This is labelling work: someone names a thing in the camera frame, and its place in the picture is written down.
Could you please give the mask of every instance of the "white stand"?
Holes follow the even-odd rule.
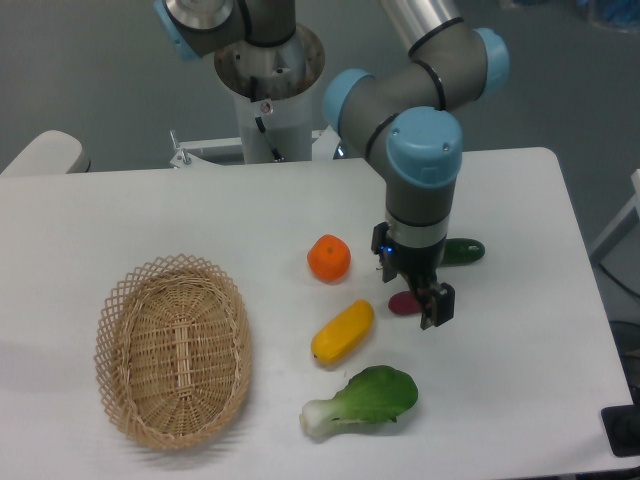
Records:
[[[589,260],[592,265],[598,265],[607,254],[622,240],[638,223],[640,215],[640,170],[631,176],[635,195],[613,217],[589,248]]]

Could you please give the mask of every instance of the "green cucumber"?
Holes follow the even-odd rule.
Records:
[[[469,265],[484,257],[485,248],[471,238],[448,238],[440,265]]]

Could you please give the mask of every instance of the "black ring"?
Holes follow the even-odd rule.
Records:
[[[260,48],[279,47],[280,45],[284,45],[289,40],[291,40],[291,38],[296,34],[297,30],[298,30],[298,28],[294,27],[293,31],[289,35],[287,35],[283,39],[280,39],[280,40],[275,41],[275,42],[258,42],[258,41],[255,41],[255,40],[251,40],[248,35],[245,38],[245,42],[247,42],[249,45],[253,45],[254,47],[260,47]]]
[[[409,56],[411,57],[416,52],[416,50],[419,49],[422,45],[424,45],[430,38],[435,37],[441,31],[446,30],[450,26],[455,25],[456,23],[461,23],[461,22],[464,22],[463,18],[456,17],[456,18],[452,18],[451,20],[447,20],[439,27],[434,28],[425,36],[423,36],[420,40],[418,40],[416,43],[413,44],[413,47],[409,49]]]
[[[364,159],[365,160],[367,160],[367,161],[369,160],[369,155],[371,154],[371,149],[373,148],[373,144],[376,141],[376,138],[378,138],[378,135],[380,135],[380,133],[382,133],[382,130],[384,130],[391,122],[393,122],[398,115],[400,115],[400,114],[399,113],[394,113],[393,115],[387,117],[373,131],[373,134],[369,138],[369,141],[367,142],[367,147],[366,147],[365,152],[364,152]]]
[[[438,110],[446,110],[447,98],[444,94],[444,87],[442,86],[442,79],[440,78],[440,76],[427,62],[423,62],[422,60],[414,60],[413,63],[415,63],[416,65],[420,65],[424,69],[424,71],[429,74],[431,80],[433,81],[433,84],[436,87],[436,90],[438,91],[438,100],[440,101],[440,108],[438,108]]]

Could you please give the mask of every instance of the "orange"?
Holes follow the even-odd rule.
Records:
[[[323,235],[309,250],[311,271],[325,282],[335,282],[349,270],[351,252],[347,244],[333,235]]]

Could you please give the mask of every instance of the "white table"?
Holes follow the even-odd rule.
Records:
[[[555,156],[465,154],[450,236],[485,258],[441,269],[456,316],[421,331],[393,318],[369,251],[384,184],[361,160],[0,180],[0,470],[3,478],[511,478],[637,466],[614,457],[600,409],[630,403]],[[344,239],[339,286],[307,250]],[[250,315],[254,376],[241,416],[193,450],[129,442],[102,411],[93,354],[116,282],[156,256],[203,256],[236,281]],[[333,371],[309,342],[356,298],[371,338]],[[417,406],[397,424],[315,443],[302,405],[374,364],[410,373]]]

